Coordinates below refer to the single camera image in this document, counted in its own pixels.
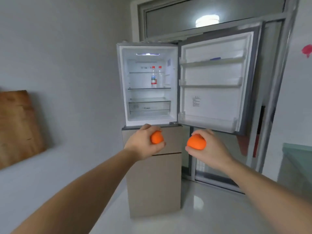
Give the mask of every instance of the white wall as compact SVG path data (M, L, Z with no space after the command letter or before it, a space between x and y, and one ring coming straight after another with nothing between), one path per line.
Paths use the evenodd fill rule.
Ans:
M312 146L312 57L301 53L312 44L311 9L312 0L300 0L263 167L263 174L275 181L283 143Z
M116 43L129 19L128 0L0 0L0 90L31 94L50 147L0 170L1 234L122 149Z

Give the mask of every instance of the refrigerator door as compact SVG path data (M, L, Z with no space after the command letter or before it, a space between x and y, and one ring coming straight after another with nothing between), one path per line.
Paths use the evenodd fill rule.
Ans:
M179 43L178 123L244 134L262 23Z
M117 54L125 125L163 125L176 122L178 46L119 43ZM151 75L159 77L155 80L157 86L151 86Z

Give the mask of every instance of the orange ball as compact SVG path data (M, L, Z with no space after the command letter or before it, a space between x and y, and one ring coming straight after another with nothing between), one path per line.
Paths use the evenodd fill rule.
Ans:
M206 144L205 139L200 134L195 134L189 138L186 145L193 149L203 150L206 147Z
M157 130L151 135L151 142L153 144L163 142L163 136L161 134L161 131Z

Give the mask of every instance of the plastic bottle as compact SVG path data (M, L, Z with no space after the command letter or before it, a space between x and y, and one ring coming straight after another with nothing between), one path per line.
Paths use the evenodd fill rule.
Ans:
M159 73L158 73L158 87L163 88L163 73L162 71L162 67L159 66L158 67Z
M151 76L151 88L157 88L157 77L156 77L155 66L152 66L152 76Z

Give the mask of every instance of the freezer drawer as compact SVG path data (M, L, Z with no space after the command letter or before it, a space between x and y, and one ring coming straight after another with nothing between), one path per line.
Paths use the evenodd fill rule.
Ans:
M152 156L127 173L130 217L145 217L181 209L181 153Z
M137 130L123 130L122 140L123 144L127 142L129 137L133 135ZM183 140L183 127L164 127L162 128L162 135L166 141L166 147L157 154L168 154L168 153L181 153L182 152L182 140Z

